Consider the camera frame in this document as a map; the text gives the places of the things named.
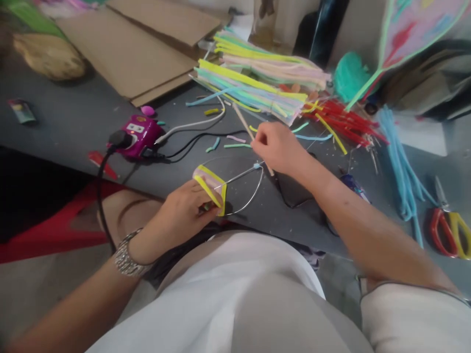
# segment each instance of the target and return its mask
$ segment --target gray table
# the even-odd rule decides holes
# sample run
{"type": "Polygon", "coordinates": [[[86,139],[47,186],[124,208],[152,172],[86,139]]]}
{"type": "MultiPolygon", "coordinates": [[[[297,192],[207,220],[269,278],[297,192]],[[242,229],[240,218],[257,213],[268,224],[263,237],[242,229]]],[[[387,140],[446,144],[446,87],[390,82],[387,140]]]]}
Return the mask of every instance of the gray table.
{"type": "MultiPolygon", "coordinates": [[[[97,168],[87,158],[89,151],[105,151],[108,136],[120,129],[129,116],[137,109],[120,97],[99,75],[93,75],[75,84],[60,85],[32,72],[16,54],[12,54],[4,63],[0,76],[0,144],[27,154],[31,154],[89,174],[96,174],[97,168]],[[7,99],[22,98],[31,103],[34,114],[39,120],[37,126],[18,124],[13,112],[7,105],[7,99]]],[[[154,106],[158,118],[167,122],[165,129],[188,122],[203,119],[203,112],[214,104],[186,107],[185,103],[196,100],[206,91],[196,85],[188,85],[163,99],[157,100],[154,106]]],[[[248,123],[256,126],[259,121],[244,114],[248,123]]],[[[462,133],[462,128],[451,129],[450,134],[462,134],[460,139],[469,142],[462,133]]],[[[240,121],[232,109],[225,117],[211,127],[210,132],[226,133],[242,129],[240,121]]],[[[302,130],[309,136],[320,135],[324,129],[319,124],[311,124],[302,130]]],[[[196,131],[179,132],[172,136],[159,152],[169,155],[182,147],[196,131]]],[[[257,159],[249,149],[226,150],[222,145],[232,143],[224,138],[219,148],[205,153],[215,137],[201,138],[187,156],[174,164],[136,165],[129,163],[120,155],[111,157],[109,163],[119,174],[119,182],[128,187],[141,190],[158,197],[166,197],[171,191],[191,178],[193,170],[201,163],[215,158],[229,156],[211,162],[212,169],[223,178],[228,178],[246,169],[257,159]]],[[[301,141],[307,147],[309,141],[301,141]]],[[[463,156],[463,146],[451,146],[453,153],[446,158],[406,147],[409,160],[421,180],[432,190],[432,178],[438,174],[444,184],[445,192],[453,207],[460,210],[465,220],[471,224],[469,180],[470,160],[463,156]]],[[[310,148],[319,161],[335,174],[338,166],[346,168],[348,156],[343,156],[332,140],[315,142],[310,148]]],[[[392,178],[390,163],[385,150],[379,151],[381,174],[376,176],[369,154],[357,150],[352,158],[351,173],[365,188],[371,202],[386,215],[397,221],[403,229],[412,235],[411,223],[402,222],[398,216],[395,181],[392,178]]],[[[230,186],[229,201],[237,208],[244,204],[253,193],[260,174],[251,173],[230,186]]],[[[293,182],[283,180],[286,194],[293,201],[307,196],[307,192],[293,182]]],[[[428,203],[419,203],[421,224],[425,224],[428,203]]],[[[342,241],[331,234],[325,226],[321,211],[314,201],[308,201],[297,209],[287,208],[267,176],[264,176],[259,192],[252,203],[242,212],[230,216],[231,221],[243,224],[259,231],[273,234],[298,243],[310,245],[326,252],[347,256],[342,241]]],[[[471,262],[449,259],[437,254],[428,241],[426,249],[463,292],[471,297],[471,281],[468,280],[471,262]]]]}

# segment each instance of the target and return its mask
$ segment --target hand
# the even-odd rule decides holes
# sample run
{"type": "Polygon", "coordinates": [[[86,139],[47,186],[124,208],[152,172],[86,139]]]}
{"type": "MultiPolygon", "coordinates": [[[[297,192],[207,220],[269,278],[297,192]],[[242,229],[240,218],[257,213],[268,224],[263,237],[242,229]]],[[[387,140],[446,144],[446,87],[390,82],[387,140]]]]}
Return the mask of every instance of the hand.
{"type": "Polygon", "coordinates": [[[261,123],[255,140],[250,145],[270,168],[288,175],[308,155],[296,136],[282,123],[261,123]]]}
{"type": "MultiPolygon", "coordinates": [[[[214,195],[222,203],[217,192],[214,195]]],[[[129,244],[129,252],[139,264],[149,264],[166,251],[183,244],[201,231],[220,212],[217,207],[201,212],[211,198],[195,180],[172,192],[157,214],[129,244]]]]}

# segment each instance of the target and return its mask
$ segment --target red and yellow scissors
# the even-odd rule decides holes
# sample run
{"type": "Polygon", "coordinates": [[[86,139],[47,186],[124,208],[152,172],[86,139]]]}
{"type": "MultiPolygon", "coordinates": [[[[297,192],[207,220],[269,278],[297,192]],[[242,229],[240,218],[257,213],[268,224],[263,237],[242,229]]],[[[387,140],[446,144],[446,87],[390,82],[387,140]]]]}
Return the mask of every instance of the red and yellow scissors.
{"type": "Polygon", "coordinates": [[[443,255],[471,260],[471,229],[459,213],[451,212],[450,205],[443,192],[442,184],[437,176],[435,177],[435,189],[440,208],[434,210],[432,223],[430,224],[433,242],[443,255]],[[449,222],[446,220],[445,213],[448,214],[449,222]],[[438,233],[439,223],[447,239],[448,247],[443,245],[438,233]]]}

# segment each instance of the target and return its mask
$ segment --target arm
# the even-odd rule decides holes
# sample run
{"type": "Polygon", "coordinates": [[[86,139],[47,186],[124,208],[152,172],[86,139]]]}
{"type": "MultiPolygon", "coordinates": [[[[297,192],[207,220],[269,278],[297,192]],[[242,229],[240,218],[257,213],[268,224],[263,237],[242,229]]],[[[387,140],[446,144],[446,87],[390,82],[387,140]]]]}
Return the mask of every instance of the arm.
{"type": "MultiPolygon", "coordinates": [[[[203,214],[211,198],[194,180],[171,193],[161,209],[129,243],[134,261],[154,262],[183,244],[214,219],[218,209],[203,214]]],[[[122,275],[110,258],[36,326],[13,342],[7,353],[84,352],[110,330],[140,279],[122,275]]]]}
{"type": "Polygon", "coordinates": [[[286,126],[261,124],[252,147],[272,168],[312,193],[372,282],[392,280],[459,294],[411,237],[312,158],[286,126]]]}

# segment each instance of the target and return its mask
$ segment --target cardboard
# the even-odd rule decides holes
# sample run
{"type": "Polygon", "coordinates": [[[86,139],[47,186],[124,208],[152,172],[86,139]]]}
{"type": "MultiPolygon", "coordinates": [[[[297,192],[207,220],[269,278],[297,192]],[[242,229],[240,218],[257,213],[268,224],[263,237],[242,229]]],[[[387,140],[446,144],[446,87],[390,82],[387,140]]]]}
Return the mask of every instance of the cardboard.
{"type": "Polygon", "coordinates": [[[109,0],[106,5],[191,47],[221,25],[216,17],[172,1],[109,0]]]}
{"type": "Polygon", "coordinates": [[[189,73],[191,73],[193,70],[190,70],[189,72],[187,73],[184,73],[183,75],[181,76],[178,76],[158,87],[155,87],[153,89],[151,89],[149,92],[146,92],[142,95],[140,95],[139,97],[136,97],[134,98],[133,100],[131,100],[131,103],[136,106],[136,107],[139,107],[141,105],[144,105],[152,100],[154,100],[155,98],[158,98],[160,96],[163,96],[165,93],[167,92],[170,92],[172,90],[174,90],[175,88],[177,87],[180,87],[182,85],[184,85],[185,83],[187,82],[190,82],[191,81],[191,77],[188,76],[189,73]]]}
{"type": "Polygon", "coordinates": [[[159,86],[158,91],[162,92],[164,84],[196,65],[194,60],[106,7],[58,20],[57,25],[116,91],[129,100],[159,86]]]}

